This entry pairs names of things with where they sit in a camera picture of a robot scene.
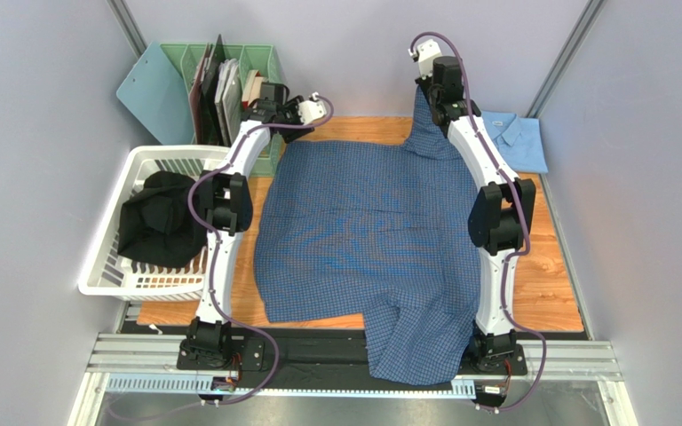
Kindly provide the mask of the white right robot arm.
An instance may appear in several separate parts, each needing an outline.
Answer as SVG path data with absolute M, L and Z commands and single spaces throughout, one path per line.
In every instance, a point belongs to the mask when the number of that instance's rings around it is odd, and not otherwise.
M 535 183 L 519 177 L 490 140 L 464 93 L 459 60 L 435 53 L 415 62 L 432 121 L 460 153 L 478 190 L 468 231 L 480 255 L 480 303 L 466 355 L 487 371 L 503 366 L 517 350 L 511 291 L 518 258 L 529 251 Z

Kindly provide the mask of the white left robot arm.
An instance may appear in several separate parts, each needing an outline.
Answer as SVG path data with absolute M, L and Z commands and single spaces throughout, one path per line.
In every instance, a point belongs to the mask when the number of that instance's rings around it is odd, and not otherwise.
M 206 231 L 210 263 L 195 317 L 179 347 L 180 368 L 226 367 L 234 359 L 233 278 L 243 235 L 252 223 L 249 177 L 259 155 L 274 136 L 293 141 L 326 123 L 334 112 L 332 102 L 317 92 L 284 102 L 253 101 L 224 159 L 191 187 L 188 207 Z

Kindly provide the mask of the blue checked long sleeve shirt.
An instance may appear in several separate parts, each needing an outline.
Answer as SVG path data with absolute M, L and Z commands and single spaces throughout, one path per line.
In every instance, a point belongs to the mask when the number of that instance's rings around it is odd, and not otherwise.
M 421 92 L 395 146 L 295 141 L 267 192 L 254 274 L 269 321 L 359 313 L 369 373 L 450 381 L 473 333 L 480 260 L 468 233 L 477 190 Z

